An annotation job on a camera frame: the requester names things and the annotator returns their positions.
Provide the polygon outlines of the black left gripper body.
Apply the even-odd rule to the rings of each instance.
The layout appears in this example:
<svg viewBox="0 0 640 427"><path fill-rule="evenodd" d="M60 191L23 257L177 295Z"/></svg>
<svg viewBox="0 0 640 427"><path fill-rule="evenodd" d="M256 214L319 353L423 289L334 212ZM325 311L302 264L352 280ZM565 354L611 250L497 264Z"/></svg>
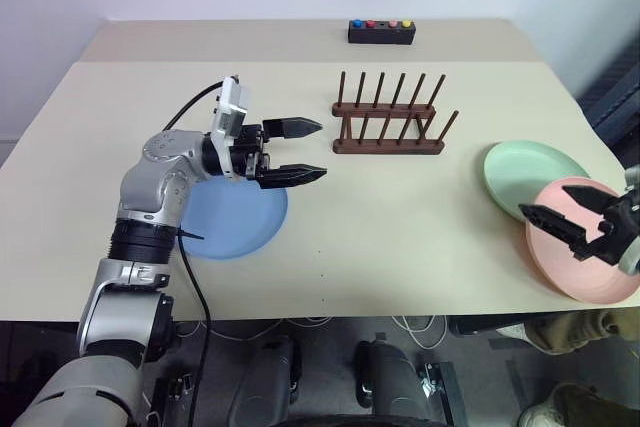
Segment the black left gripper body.
<svg viewBox="0 0 640 427"><path fill-rule="evenodd" d="M231 146L233 172L268 189L266 172L270 169L270 156L264 152L269 141L262 124L243 125L240 135Z"/></svg>

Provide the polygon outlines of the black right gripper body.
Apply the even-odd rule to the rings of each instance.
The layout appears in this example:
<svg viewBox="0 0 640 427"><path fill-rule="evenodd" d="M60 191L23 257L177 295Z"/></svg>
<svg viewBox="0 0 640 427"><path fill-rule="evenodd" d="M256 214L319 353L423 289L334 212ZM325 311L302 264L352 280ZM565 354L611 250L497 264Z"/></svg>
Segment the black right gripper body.
<svg viewBox="0 0 640 427"><path fill-rule="evenodd" d="M639 254L632 252L632 244L639 239L639 195L617 197L616 217L604 219L598 230L602 235L589 242L596 252L594 257L617 267L636 267Z"/></svg>

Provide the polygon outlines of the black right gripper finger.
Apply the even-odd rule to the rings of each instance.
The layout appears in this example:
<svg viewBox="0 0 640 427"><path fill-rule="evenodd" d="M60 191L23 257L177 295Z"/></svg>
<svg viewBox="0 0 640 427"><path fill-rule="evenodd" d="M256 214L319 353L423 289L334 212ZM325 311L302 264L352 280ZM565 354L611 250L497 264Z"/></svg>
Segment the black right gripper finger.
<svg viewBox="0 0 640 427"><path fill-rule="evenodd" d="M596 255L596 252L587 241L584 227L543 205L519 204L518 207L527 221L566 244L579 261L584 261Z"/></svg>
<svg viewBox="0 0 640 427"><path fill-rule="evenodd" d="M565 185L562 189L580 206L601 215L604 219L616 217L614 206L618 198L600 189L585 185Z"/></svg>

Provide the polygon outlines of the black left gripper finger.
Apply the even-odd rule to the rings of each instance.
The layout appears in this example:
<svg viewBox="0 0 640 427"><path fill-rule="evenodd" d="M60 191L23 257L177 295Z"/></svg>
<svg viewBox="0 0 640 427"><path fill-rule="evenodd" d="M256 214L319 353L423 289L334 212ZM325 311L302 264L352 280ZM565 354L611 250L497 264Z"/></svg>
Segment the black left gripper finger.
<svg viewBox="0 0 640 427"><path fill-rule="evenodd" d="M326 168L291 164L277 169L261 169L257 173L257 182L262 189L291 188L314 182L326 174Z"/></svg>
<svg viewBox="0 0 640 427"><path fill-rule="evenodd" d="M311 119L303 117L287 117L262 121L264 139L302 138L320 131L323 126Z"/></svg>

